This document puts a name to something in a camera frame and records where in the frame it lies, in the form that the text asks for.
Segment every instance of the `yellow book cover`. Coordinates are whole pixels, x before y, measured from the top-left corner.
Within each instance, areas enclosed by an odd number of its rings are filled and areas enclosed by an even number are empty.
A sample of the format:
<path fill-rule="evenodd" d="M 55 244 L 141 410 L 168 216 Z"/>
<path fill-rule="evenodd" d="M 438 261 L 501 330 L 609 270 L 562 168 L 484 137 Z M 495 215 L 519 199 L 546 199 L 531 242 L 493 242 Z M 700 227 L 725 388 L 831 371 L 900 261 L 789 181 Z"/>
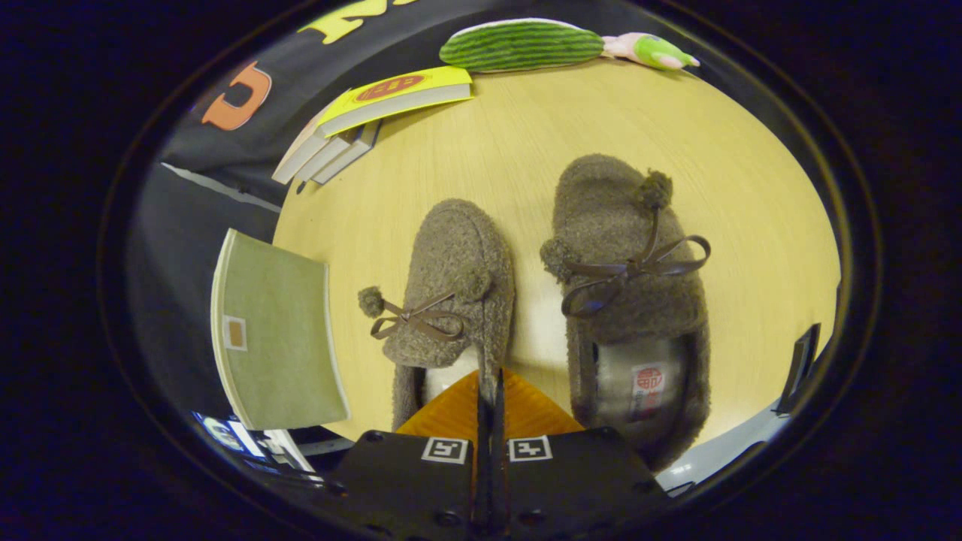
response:
<path fill-rule="evenodd" d="M 472 98 L 465 69 L 446 65 L 412 71 L 349 90 L 317 122 L 325 137 L 378 118 Z"/>

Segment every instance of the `pink plush toy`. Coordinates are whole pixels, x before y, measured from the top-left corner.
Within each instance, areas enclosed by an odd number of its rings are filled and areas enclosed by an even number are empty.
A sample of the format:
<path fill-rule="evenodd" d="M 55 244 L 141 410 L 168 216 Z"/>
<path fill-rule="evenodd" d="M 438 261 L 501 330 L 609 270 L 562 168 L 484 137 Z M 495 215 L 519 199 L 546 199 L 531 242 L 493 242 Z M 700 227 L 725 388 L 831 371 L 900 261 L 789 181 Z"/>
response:
<path fill-rule="evenodd" d="M 604 51 L 601 56 L 626 58 L 638 64 L 656 69 L 681 69 L 686 65 L 701 65 L 692 55 L 681 52 L 671 43 L 642 32 L 631 32 L 618 37 L 603 36 Z"/>

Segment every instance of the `brown fuzzy slipper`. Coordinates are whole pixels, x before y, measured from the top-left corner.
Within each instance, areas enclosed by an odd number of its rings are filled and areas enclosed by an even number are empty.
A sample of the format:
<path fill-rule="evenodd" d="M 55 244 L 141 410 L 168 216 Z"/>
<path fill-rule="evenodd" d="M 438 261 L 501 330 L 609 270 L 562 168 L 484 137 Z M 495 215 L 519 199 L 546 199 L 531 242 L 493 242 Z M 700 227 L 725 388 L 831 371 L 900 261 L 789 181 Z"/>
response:
<path fill-rule="evenodd" d="M 508 347 L 515 280 L 508 246 L 473 203 L 448 199 L 424 218 L 415 237 L 403 306 L 377 287 L 358 294 L 372 318 L 371 336 L 386 339 L 394 370 L 393 429 L 422 406 L 427 369 L 450 367 L 474 346 L 480 380 L 495 383 Z"/>
<path fill-rule="evenodd" d="M 554 238 L 541 250 L 564 285 L 571 409 L 609 425 L 648 468 L 670 465 L 709 411 L 708 318 L 697 269 L 708 242 L 684 236 L 671 179 L 600 154 L 572 162 L 555 193 Z M 695 260 L 688 243 L 705 255 Z"/>

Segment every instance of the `slipper insole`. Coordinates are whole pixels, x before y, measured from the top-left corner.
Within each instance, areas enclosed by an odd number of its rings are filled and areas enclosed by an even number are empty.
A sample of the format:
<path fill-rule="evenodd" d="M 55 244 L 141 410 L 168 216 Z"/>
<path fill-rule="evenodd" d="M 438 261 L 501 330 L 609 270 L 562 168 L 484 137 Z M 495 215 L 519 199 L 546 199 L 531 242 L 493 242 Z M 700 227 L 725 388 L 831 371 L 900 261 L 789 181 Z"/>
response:
<path fill-rule="evenodd" d="M 478 370 L 478 366 L 478 349 L 472 344 L 462 351 L 451 366 L 427 370 L 424 374 L 424 385 L 421 387 L 421 403 L 430 402 L 462 377 Z"/>
<path fill-rule="evenodd" d="M 597 348 L 597 410 L 631 444 L 668 433 L 683 401 L 690 352 L 684 338 L 645 338 Z"/>

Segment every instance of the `yellow letter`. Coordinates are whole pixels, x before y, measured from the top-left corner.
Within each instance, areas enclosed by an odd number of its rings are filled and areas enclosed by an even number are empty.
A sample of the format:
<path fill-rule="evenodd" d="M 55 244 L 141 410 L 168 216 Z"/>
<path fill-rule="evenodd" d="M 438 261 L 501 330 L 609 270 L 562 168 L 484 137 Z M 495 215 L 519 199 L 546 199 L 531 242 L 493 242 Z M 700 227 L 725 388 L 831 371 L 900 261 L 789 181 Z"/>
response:
<path fill-rule="evenodd" d="M 364 24 L 361 19 L 345 20 L 348 17 L 370 17 L 384 14 L 388 10 L 388 0 L 362 0 L 334 10 L 320 19 L 298 30 L 303 32 L 313 28 L 324 35 L 324 44 L 333 43 L 354 32 Z"/>

